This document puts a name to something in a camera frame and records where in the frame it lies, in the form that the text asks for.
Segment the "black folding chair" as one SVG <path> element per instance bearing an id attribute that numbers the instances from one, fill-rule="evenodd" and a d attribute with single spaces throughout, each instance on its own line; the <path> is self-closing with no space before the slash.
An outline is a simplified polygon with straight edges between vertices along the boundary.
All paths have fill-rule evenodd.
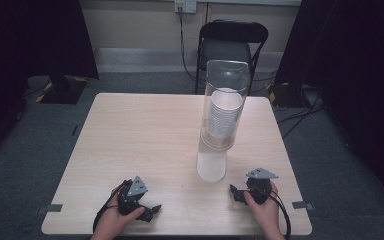
<path id="1" fill-rule="evenodd" d="M 257 22 L 213 20 L 204 24 L 198 38 L 195 93 L 198 93 L 201 73 L 210 60 L 246 62 L 251 80 L 254 80 L 260 52 L 268 36 L 267 28 Z"/>

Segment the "grey tape strip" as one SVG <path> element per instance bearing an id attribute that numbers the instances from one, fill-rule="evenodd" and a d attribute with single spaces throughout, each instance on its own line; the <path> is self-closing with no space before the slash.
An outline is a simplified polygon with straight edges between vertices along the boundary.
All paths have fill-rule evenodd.
<path id="1" fill-rule="evenodd" d="M 60 212 L 62 210 L 62 204 L 48 204 L 46 206 L 41 206 L 37 209 L 37 214 L 45 215 L 48 212 Z"/>
<path id="2" fill-rule="evenodd" d="M 292 202 L 294 209 L 306 209 L 308 211 L 314 210 L 314 206 L 311 203 L 306 203 L 305 201 L 296 201 Z"/>

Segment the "person's right hand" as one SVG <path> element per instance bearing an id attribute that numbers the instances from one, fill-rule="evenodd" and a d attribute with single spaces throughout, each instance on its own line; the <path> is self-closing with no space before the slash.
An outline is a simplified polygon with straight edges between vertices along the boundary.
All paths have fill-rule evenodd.
<path id="1" fill-rule="evenodd" d="M 266 240 L 285 240 L 279 226 L 279 205 L 271 198 L 257 204 L 249 192 L 243 193 Z"/>

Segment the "clear plastic cup dispenser tube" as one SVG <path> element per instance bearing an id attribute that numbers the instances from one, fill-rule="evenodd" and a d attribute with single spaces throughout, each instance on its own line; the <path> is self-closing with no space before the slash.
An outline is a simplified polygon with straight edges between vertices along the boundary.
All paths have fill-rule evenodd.
<path id="1" fill-rule="evenodd" d="M 206 87 L 204 93 L 204 106 L 202 123 L 200 127 L 200 142 L 198 152 L 222 152 L 233 146 L 242 110 L 246 101 L 248 87 L 250 84 L 250 73 L 248 64 L 240 61 L 210 60 L 207 63 Z M 231 88 L 238 92 L 243 103 L 235 129 L 230 137 L 217 138 L 207 131 L 207 118 L 210 106 L 210 96 L 215 90 Z"/>

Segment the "person's left hand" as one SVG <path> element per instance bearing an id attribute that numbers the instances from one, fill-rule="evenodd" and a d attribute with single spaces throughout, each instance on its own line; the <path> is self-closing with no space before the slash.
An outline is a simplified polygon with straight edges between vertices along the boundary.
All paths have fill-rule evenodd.
<path id="1" fill-rule="evenodd" d="M 136 220 L 145 211 L 143 207 L 140 207 L 127 215 L 122 215 L 118 211 L 118 194 L 119 191 L 116 189 L 111 192 L 111 199 L 106 204 L 106 209 L 102 213 L 90 240 L 113 240 L 124 231 L 130 222 Z"/>

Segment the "white wall socket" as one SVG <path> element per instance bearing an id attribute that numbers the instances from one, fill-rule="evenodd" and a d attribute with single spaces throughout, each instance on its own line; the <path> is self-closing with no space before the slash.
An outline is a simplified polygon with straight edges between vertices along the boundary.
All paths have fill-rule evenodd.
<path id="1" fill-rule="evenodd" d="M 174 10 L 176 13 L 195 14 L 197 11 L 196 0 L 175 0 Z"/>

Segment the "stack of white paper cups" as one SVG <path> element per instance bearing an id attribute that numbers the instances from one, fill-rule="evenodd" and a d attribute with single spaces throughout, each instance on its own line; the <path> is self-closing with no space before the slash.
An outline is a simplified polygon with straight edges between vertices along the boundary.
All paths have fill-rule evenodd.
<path id="1" fill-rule="evenodd" d="M 240 115 L 243 98 L 231 88 L 215 90 L 210 96 L 207 131 L 214 137 L 230 137 Z"/>

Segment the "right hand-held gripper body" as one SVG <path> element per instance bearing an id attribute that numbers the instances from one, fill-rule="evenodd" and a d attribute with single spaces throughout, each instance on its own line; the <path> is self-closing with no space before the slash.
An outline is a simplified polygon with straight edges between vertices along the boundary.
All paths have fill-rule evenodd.
<path id="1" fill-rule="evenodd" d="M 246 176 L 248 177 L 246 185 L 249 193 L 256 203 L 263 204 L 272 191 L 270 181 L 276 179 L 278 175 L 263 168 L 256 168 L 248 172 Z"/>

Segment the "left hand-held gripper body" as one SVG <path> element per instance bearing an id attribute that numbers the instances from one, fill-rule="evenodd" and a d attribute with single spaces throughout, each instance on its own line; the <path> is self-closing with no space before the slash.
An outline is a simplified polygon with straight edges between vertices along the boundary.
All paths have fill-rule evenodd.
<path id="1" fill-rule="evenodd" d="M 148 191 L 143 180 L 136 176 L 134 179 L 124 180 L 117 197 L 118 211 L 122 215 L 128 215 L 142 205 L 139 200 Z"/>

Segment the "black curtain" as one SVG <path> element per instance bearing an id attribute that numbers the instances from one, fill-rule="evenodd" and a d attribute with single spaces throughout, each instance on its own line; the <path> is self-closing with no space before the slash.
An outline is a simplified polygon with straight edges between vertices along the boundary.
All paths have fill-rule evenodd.
<path id="1" fill-rule="evenodd" d="M 276 81 L 320 88 L 384 186 L 384 0 L 301 0 Z"/>

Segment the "black stand base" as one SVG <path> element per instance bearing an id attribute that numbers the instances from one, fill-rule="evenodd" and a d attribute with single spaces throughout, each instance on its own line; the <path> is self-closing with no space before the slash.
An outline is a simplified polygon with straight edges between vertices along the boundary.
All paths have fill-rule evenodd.
<path id="1" fill-rule="evenodd" d="M 266 87 L 269 100 L 276 107 L 309 108 L 310 103 L 301 88 L 289 83 L 269 84 Z"/>
<path id="2" fill-rule="evenodd" d="M 65 75 L 50 75 L 49 80 L 37 97 L 37 103 L 76 104 L 88 83 L 83 77 Z"/>

